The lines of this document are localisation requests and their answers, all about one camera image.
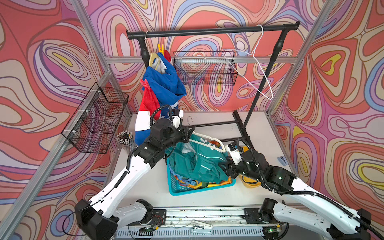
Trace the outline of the teal green jacket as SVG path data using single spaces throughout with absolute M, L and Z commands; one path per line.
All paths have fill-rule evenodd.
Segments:
M 166 150 L 170 154 L 167 162 L 174 173 L 184 178 L 220 184 L 229 180 L 229 176 L 219 166 L 227 160 L 227 155 L 212 146 L 206 139 L 191 135 L 188 143 L 180 142 Z

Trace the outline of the metal hanger of teal jacket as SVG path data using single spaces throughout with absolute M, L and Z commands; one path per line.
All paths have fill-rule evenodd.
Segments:
M 190 139 L 190 142 L 193 142 L 193 143 L 196 143 L 198 145 L 210 148 L 211 150 L 215 150 L 217 152 L 221 152 L 221 153 L 226 152 L 225 145 L 217 138 L 213 138 L 210 136 L 199 134 L 199 133 L 196 133 L 195 131 L 192 132 L 192 136 L 197 136 L 201 140 L 198 142 L 198 141 Z M 220 147 L 217 147 L 217 145 L 214 145 L 212 142 L 219 144 Z

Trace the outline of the rainbow patchwork jacket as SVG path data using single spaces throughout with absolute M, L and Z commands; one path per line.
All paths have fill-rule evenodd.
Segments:
M 179 175 L 173 175 L 171 177 L 171 180 L 175 180 L 177 185 L 180 187 L 185 187 L 193 190 L 225 186 L 225 185 L 230 185 L 234 183 L 234 180 L 231 177 L 229 177 L 226 181 L 221 181 L 219 184 L 201 182 L 201 181 L 196 181 L 196 180 L 186 179 L 186 178 L 179 178 Z

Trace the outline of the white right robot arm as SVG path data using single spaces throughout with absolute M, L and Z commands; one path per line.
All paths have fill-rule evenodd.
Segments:
M 249 222 L 296 225 L 329 240 L 369 240 L 384 237 L 371 225 L 372 215 L 364 209 L 348 208 L 314 190 L 285 168 L 270 165 L 265 156 L 248 144 L 226 146 L 230 156 L 222 167 L 231 178 L 241 175 L 258 182 L 271 193 L 290 197 L 308 208 L 302 211 L 266 198 L 256 214 L 246 214 Z

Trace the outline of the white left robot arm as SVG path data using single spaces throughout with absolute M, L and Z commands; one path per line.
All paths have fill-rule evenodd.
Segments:
M 169 119 L 151 125 L 148 138 L 129 153 L 126 167 L 90 200 L 75 206 L 78 227 L 91 240 L 109 240 L 115 232 L 132 223 L 147 224 L 153 217 L 153 206 L 143 199 L 120 208 L 129 190 L 166 156 L 166 150 L 178 143 L 188 143 L 194 127 L 175 127 Z

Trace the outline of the yellow plastic tray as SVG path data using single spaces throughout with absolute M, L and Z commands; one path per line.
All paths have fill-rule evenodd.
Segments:
M 249 177 L 249 173 L 251 172 L 251 170 L 256 169 L 253 155 L 249 151 L 250 151 L 250 149 L 248 147 L 246 147 L 246 146 L 243 147 L 243 153 L 241 154 L 241 156 L 242 156 L 242 160 L 243 160 L 245 169 L 243 170 L 243 173 L 241 174 L 241 178 L 242 178 L 243 184 L 247 188 L 252 189 L 252 188 L 257 188 L 257 187 L 261 186 L 261 183 L 255 179 Z

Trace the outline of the blue clothespin on table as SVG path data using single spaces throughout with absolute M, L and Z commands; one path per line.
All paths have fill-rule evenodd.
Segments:
M 278 157 L 278 161 L 283 165 L 283 166 L 287 166 L 288 165 L 288 162 L 286 160 L 286 158 L 284 156 L 281 156 L 281 157 Z

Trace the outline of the blue white red jacket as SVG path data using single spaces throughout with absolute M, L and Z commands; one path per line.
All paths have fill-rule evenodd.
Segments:
M 187 95 L 186 88 L 178 77 L 171 58 L 157 53 L 161 59 L 160 67 L 155 70 L 150 66 L 142 79 L 148 81 L 151 89 L 144 91 L 143 99 L 135 122 L 135 143 L 141 145 L 151 132 L 150 118 L 153 113 L 164 105 L 178 109 L 179 100 Z

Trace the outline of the teal plastic basket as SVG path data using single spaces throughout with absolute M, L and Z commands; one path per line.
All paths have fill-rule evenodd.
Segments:
M 203 188 L 202 185 L 195 185 L 195 186 L 192 186 L 191 188 L 189 185 L 181 183 L 179 179 L 177 179 L 176 176 L 171 173 L 169 160 L 167 160 L 167 178 L 168 178 L 169 193 L 174 197 L 193 194 L 193 193 L 201 193 L 201 192 L 206 192 L 210 190 L 229 188 L 234 186 L 236 183 L 236 180 L 229 178 L 229 181 L 223 182 L 220 185 L 208 184 L 205 188 Z

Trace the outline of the clear pencil cup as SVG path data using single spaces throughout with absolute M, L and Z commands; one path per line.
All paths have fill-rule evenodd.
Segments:
M 131 146 L 134 143 L 133 134 L 129 131 L 122 131 L 118 133 L 116 139 L 121 145 L 125 147 Z

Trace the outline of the red clothespin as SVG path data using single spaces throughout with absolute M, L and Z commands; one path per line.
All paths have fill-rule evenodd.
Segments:
M 147 80 L 145 79 L 141 79 L 140 80 L 141 84 L 142 84 L 142 90 L 145 91 L 146 89 L 151 89 L 149 83 Z

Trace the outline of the yellow clothespin on blue jacket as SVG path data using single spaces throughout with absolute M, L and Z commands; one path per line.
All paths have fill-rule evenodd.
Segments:
M 161 54 L 163 54 L 164 55 L 164 51 L 165 51 L 165 49 L 164 49 L 164 44 L 158 44 L 158 50 L 159 50 L 159 53 L 161 53 Z

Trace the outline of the black clothes rack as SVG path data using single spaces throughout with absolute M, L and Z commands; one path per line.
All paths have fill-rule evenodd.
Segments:
M 242 53 L 245 53 L 249 56 L 252 56 L 252 58 L 254 58 L 254 60 L 258 64 L 258 66 L 261 68 L 261 71 L 263 72 L 263 78 L 261 80 L 259 87 L 256 88 L 257 93 L 254 96 L 254 100 L 252 101 L 251 108 L 248 111 L 248 114 L 247 114 L 245 121 L 243 122 L 243 120 L 241 120 L 238 111 L 234 111 L 233 112 L 233 118 L 234 118 L 233 121 L 193 125 L 193 127 L 195 127 L 195 128 L 202 128 L 202 127 L 236 124 L 238 127 L 238 130 L 241 134 L 240 139 L 250 140 L 250 136 L 247 133 L 246 126 L 247 126 L 247 124 L 251 118 L 251 115 L 252 115 L 252 113 L 256 107 L 256 104 L 257 104 L 257 101 L 259 100 L 260 95 L 267 96 L 267 95 L 264 95 L 262 92 L 266 83 L 268 83 L 268 85 L 269 85 L 269 88 L 271 91 L 271 97 L 273 98 L 273 91 L 272 91 L 271 84 L 268 80 L 268 76 L 269 76 L 269 74 L 273 68 L 273 65 L 276 63 L 276 60 L 279 56 L 279 53 L 281 52 L 281 50 L 283 48 L 287 34 L 290 31 L 296 31 L 299 28 L 300 24 L 301 24 L 300 21 L 297 21 L 294 24 L 283 24 L 283 25 L 275 25 L 275 26 L 257 25 L 255 27 L 234 27 L 234 28 L 219 28 L 219 29 L 178 30 L 178 31 L 174 30 L 174 31 L 157 31 L 157 32 L 148 32 L 148 31 L 147 32 L 129 32 L 127 30 L 127 37 L 129 40 L 137 40 L 139 42 L 141 54 L 142 54 L 141 55 L 142 60 L 145 64 L 146 68 L 148 68 L 149 64 L 151 63 L 152 60 L 150 60 L 150 54 L 149 54 L 147 44 L 146 44 L 147 38 L 238 34 L 238 33 L 251 33 L 251 32 L 262 32 L 262 36 L 263 36 L 264 32 L 281 31 L 281 34 L 280 34 L 280 36 L 279 36 L 279 38 L 278 38 L 278 40 L 274 46 L 272 55 L 270 57 L 268 66 L 267 66 L 265 71 L 263 70 L 259 61 L 255 57 L 255 52 L 256 52 L 256 48 L 258 46 L 258 43 L 257 43 L 257 46 L 254 48 L 254 50 L 251 53 L 247 53 L 247 52 L 239 51 L 239 50 L 225 50 L 225 51 L 242 52 Z M 216 62 L 214 61 L 212 63 L 209 61 L 209 64 L 210 65 L 221 64 L 222 66 L 230 65 L 231 69 L 233 69 L 237 73 L 237 76 L 241 75 L 239 72 L 237 72 L 238 70 L 236 69 L 236 67 L 234 65 L 235 64 L 234 60 L 232 62 L 230 62 L 229 59 L 227 58 L 227 56 L 224 55 L 224 53 L 221 53 L 221 55 L 222 55 L 221 58 L 224 58 L 227 61 L 226 63 L 224 63 L 223 61 L 218 62 L 219 60 L 217 60 Z M 207 71 L 205 70 L 205 72 L 201 71 L 201 73 L 199 72 L 196 76 L 198 78 L 200 78 L 199 79 L 200 82 L 206 81 L 206 80 L 203 80 L 203 77 L 210 77 L 210 78 L 215 77 L 216 80 L 218 79 L 218 77 L 225 77 L 224 79 L 228 83 L 229 83 L 229 81 L 231 81 L 231 83 L 234 85 L 235 84 L 235 77 L 234 77 L 235 73 L 232 73 L 231 69 L 224 71 L 224 73 L 222 73 L 222 74 L 219 74 L 219 72 L 217 72 L 217 71 L 216 72 L 211 71 L 211 73 L 208 74 Z

